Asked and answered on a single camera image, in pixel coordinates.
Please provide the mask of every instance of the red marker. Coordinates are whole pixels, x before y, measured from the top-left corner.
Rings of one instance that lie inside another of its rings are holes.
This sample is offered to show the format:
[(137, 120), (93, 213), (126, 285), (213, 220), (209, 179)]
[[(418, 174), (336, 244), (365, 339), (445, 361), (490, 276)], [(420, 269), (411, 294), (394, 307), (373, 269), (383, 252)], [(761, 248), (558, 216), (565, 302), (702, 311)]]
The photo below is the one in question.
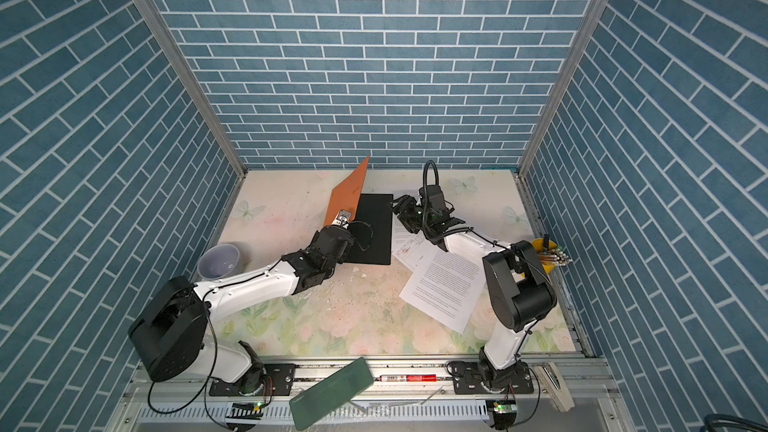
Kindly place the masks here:
[(383, 375), (381, 382), (437, 382), (437, 375)]

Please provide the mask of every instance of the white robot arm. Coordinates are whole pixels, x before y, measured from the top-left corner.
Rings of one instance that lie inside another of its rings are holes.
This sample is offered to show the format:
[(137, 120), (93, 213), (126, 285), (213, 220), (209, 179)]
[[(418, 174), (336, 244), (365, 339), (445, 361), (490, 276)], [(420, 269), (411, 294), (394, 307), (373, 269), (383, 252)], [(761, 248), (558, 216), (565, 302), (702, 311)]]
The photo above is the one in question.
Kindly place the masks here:
[[(462, 257), (474, 262), (480, 263), (489, 254), (504, 253), (510, 250), (512, 244), (509, 242), (486, 241), (479, 235), (473, 235), (472, 232), (463, 232), (447, 236), (445, 239), (448, 252), (461, 255)], [(502, 325), (502, 322), (496, 321), (493, 334), (488, 342), (485, 343), (485, 357), (493, 365), (494, 369), (504, 370), (514, 365), (519, 359), (520, 350), (522, 350), (525, 339), (530, 335), (531, 328), (536, 325), (537, 320), (532, 320), (523, 325), (520, 331), (514, 331)]]
[[(429, 168), (435, 184), (427, 184)], [(394, 212), (410, 233), (422, 232), (430, 242), (452, 254), (481, 263), (498, 322), (491, 339), (480, 350), (479, 370), (486, 388), (504, 388), (512, 374), (522, 371), (518, 362), (524, 341), (539, 320), (557, 304), (557, 296), (533, 246), (525, 241), (511, 244), (486, 238), (465, 222), (451, 217), (439, 185), (437, 166), (427, 161), (420, 201), (402, 196), (392, 201)]]
[(183, 277), (169, 280), (128, 330), (150, 379), (161, 382), (187, 372), (229, 382), (244, 394), (257, 389), (264, 364), (256, 353), (242, 341), (217, 341), (208, 327), (233, 312), (298, 294), (330, 278), (354, 244), (347, 230), (350, 216), (340, 211), (306, 248), (269, 267), (195, 284)]
[[(439, 185), (419, 191), (421, 204), (410, 196), (393, 201), (392, 210), (406, 228), (450, 253), (481, 262), (498, 318), (491, 339), (480, 350), (479, 370), (486, 388), (499, 390), (519, 373), (519, 352), (535, 323), (544, 318), (557, 299), (538, 254), (528, 242), (498, 242), (470, 227), (451, 228), (464, 221), (450, 217)], [(242, 393), (257, 389), (264, 364), (245, 342), (217, 341), (212, 323), (233, 312), (277, 297), (297, 294), (333, 275), (354, 243), (347, 230), (349, 212), (340, 211), (333, 224), (316, 232), (306, 248), (283, 257), (269, 267), (232, 278), (191, 284), (183, 277), (168, 281), (147, 304), (128, 335), (152, 381), (181, 372), (208, 375), (234, 384)], [(525, 274), (517, 279), (513, 273)]]

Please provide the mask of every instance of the black mat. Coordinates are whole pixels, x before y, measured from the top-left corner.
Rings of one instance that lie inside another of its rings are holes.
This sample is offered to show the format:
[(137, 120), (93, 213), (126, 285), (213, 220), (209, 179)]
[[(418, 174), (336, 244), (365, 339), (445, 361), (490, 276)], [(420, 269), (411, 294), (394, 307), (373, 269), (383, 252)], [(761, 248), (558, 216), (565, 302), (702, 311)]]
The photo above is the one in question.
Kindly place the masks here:
[(389, 265), (392, 260), (392, 194), (360, 194), (357, 213), (349, 225), (356, 243), (346, 256), (350, 264)]

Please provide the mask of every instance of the table surface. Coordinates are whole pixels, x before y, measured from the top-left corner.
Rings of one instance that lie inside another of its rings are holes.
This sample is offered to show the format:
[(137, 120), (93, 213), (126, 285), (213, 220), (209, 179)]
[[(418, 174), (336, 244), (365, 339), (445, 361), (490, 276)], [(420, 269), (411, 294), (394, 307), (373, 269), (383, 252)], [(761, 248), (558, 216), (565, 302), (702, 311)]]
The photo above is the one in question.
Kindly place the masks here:
[[(331, 190), (349, 173), (248, 172), (219, 243), (238, 247), (244, 270), (304, 248), (322, 227)], [(362, 192), (416, 190), (421, 177), (420, 170), (369, 170)], [(510, 171), (447, 169), (440, 171), (440, 185), (456, 207), (453, 215), (479, 232), (508, 242), (534, 238)], [(216, 323), (216, 334), (246, 341), (262, 356), (476, 353), (496, 320), (487, 288), (459, 334), (400, 299), (410, 276), (394, 257), (391, 265), (340, 264), (317, 287), (224, 318)], [(559, 306), (536, 325), (523, 351), (575, 351)]]

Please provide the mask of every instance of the pen holder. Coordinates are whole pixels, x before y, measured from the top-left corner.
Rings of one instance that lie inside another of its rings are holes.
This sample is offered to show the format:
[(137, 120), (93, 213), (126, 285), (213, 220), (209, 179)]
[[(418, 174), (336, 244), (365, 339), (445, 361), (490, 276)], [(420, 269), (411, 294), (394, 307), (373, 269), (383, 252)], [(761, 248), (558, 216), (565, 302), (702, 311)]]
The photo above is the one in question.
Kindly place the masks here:
[[(544, 240), (542, 238), (537, 238), (536, 240), (531, 242), (531, 245), (533, 245), (533, 248), (536, 249), (536, 252), (544, 251)], [(549, 241), (549, 250), (555, 250), (557, 247), (558, 245), (552, 242), (552, 240)], [(544, 272), (546, 272), (547, 274), (549, 274), (554, 270), (554, 265), (543, 265), (543, 267), (544, 267)]]

